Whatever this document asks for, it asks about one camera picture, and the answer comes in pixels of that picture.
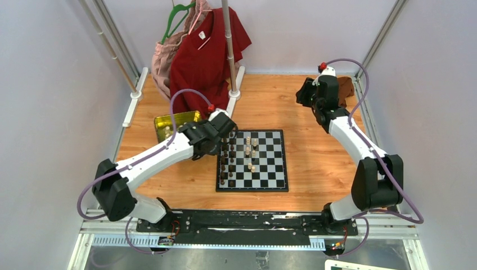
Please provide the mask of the black white chessboard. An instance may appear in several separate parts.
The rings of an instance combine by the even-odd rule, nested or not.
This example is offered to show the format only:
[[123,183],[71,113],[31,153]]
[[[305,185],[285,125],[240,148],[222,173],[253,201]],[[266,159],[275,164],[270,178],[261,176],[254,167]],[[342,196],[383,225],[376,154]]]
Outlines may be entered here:
[[217,157],[217,192],[288,192],[282,129],[237,130]]

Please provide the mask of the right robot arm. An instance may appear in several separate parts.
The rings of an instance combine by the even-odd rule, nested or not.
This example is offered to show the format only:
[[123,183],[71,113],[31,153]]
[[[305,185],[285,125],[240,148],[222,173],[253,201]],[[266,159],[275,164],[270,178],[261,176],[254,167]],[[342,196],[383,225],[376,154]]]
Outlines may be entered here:
[[329,235],[343,229],[355,215],[372,209],[395,206],[403,201],[403,160],[377,147],[356,126],[349,111],[339,104],[336,76],[306,78],[296,101],[309,107],[317,123],[345,148],[357,169],[350,194],[327,203],[321,212],[321,227]]

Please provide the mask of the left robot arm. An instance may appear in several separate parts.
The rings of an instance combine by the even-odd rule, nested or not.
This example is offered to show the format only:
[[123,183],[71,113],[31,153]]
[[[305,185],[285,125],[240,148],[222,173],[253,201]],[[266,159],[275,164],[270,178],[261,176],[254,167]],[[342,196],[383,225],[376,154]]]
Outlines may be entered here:
[[125,217],[143,219],[158,232],[172,226],[171,209],[161,198],[152,199],[137,193],[143,182],[183,160],[197,160],[218,155],[224,140],[236,129],[225,112],[214,112],[207,120],[190,122],[168,139],[126,160],[98,164],[91,191],[111,222]]

